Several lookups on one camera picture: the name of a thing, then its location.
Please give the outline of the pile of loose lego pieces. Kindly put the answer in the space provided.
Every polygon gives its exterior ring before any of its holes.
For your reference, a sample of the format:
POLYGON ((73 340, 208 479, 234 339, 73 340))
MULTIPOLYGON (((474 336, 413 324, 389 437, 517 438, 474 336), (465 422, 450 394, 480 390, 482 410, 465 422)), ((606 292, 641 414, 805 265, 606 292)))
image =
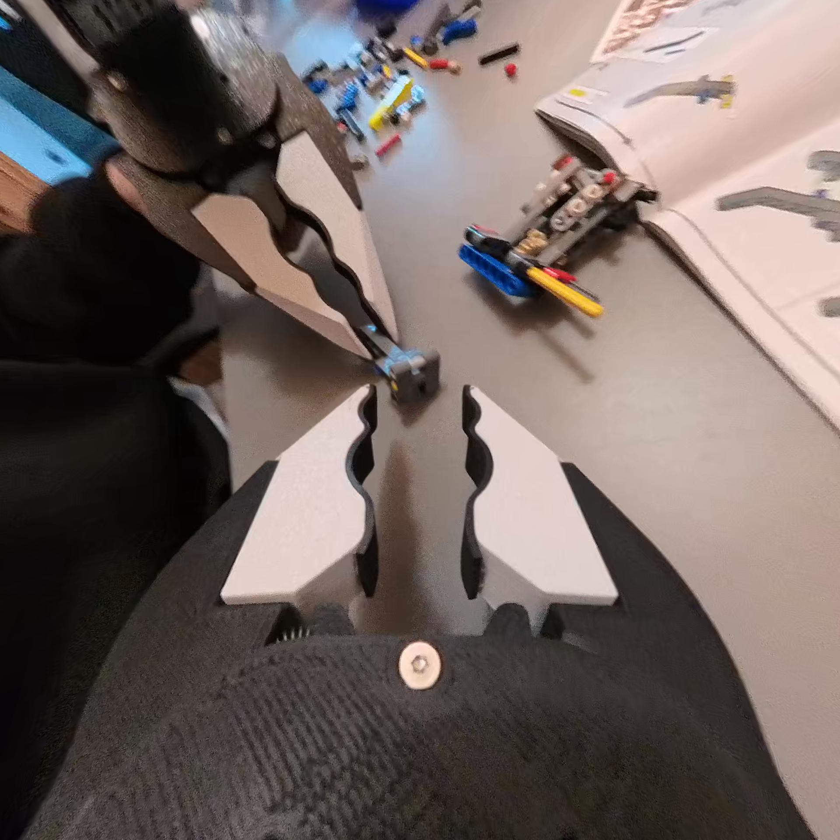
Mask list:
POLYGON ((427 108, 424 74, 459 77, 464 65, 446 48, 478 34, 481 1, 439 2, 422 34, 402 37, 402 17, 417 2, 358 2, 373 31, 348 50, 342 61, 319 59, 299 78, 317 98, 327 97, 328 111, 343 138, 357 146, 376 141, 374 155, 386 157, 402 132, 427 108))

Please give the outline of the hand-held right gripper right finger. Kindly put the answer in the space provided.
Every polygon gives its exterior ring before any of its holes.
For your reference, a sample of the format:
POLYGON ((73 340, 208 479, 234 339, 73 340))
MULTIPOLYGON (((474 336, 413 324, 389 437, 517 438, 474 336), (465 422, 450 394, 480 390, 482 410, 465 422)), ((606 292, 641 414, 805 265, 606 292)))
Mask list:
POLYGON ((618 590, 562 461, 474 385, 462 392, 465 470, 474 484, 461 542, 471 601, 614 606, 618 590))

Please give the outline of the person's left forearm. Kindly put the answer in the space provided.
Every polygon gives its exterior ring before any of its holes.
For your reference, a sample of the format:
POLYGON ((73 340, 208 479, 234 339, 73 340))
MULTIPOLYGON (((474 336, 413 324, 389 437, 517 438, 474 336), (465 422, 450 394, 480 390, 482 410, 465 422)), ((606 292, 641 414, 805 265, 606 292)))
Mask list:
POLYGON ((2 238, 1 358, 135 364, 193 315, 202 265, 114 184, 110 161, 34 204, 2 238))

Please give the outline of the lego sticker sheet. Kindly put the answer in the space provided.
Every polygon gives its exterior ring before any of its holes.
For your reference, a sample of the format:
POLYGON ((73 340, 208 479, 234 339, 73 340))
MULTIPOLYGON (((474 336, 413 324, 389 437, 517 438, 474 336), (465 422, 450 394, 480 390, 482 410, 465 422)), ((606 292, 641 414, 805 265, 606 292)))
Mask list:
POLYGON ((695 1, 622 1, 612 16, 590 57, 590 64, 609 60, 617 51, 631 44, 653 27, 695 1))

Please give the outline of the dark grey lego arm assembly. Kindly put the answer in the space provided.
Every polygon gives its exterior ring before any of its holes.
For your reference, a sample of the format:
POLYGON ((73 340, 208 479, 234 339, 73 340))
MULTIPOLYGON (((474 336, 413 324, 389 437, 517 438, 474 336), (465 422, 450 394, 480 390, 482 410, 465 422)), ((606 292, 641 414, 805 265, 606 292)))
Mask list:
POLYGON ((440 355, 435 350, 404 349, 373 324, 361 328, 375 369, 390 387, 400 405, 420 403, 433 397, 439 387, 440 355))

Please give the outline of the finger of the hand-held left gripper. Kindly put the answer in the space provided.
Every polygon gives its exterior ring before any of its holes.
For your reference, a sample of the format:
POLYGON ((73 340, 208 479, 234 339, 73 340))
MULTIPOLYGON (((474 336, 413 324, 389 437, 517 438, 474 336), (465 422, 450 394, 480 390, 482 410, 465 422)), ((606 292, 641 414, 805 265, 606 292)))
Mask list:
POLYGON ((276 181, 287 203, 315 223, 336 267, 348 270, 363 308, 398 343, 392 296, 367 216, 309 132, 281 145, 276 181))
POLYGON ((268 217, 252 199, 212 193, 192 215, 254 283, 258 297, 342 349, 373 359, 348 319, 321 298, 312 277, 280 253, 268 217))

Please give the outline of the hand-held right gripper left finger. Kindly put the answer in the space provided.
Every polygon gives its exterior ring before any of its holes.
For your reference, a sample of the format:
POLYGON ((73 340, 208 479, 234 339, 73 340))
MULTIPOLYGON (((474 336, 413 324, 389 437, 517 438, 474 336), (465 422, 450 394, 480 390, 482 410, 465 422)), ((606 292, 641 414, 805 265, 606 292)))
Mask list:
POLYGON ((228 606, 349 606, 379 576, 372 472, 373 385, 354 391, 276 459, 221 590, 228 606))

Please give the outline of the lego chassis assembly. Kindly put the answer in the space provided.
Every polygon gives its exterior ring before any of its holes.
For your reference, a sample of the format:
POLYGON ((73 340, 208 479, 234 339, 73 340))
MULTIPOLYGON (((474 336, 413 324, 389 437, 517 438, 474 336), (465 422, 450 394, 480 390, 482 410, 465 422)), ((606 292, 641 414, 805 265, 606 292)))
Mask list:
POLYGON ((638 207, 656 204, 659 192, 612 167, 601 169, 567 154, 535 185, 506 233, 472 224, 458 258, 508 298, 548 295, 598 319, 604 307, 569 267, 599 237, 633 226, 638 207))

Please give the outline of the lego instruction booklet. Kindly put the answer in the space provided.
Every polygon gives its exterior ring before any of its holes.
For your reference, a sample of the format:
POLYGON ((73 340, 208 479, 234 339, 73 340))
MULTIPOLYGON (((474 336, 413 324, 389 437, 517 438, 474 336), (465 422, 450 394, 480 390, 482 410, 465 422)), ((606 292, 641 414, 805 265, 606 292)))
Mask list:
POLYGON ((838 427, 839 2, 694 2, 534 110, 838 427))

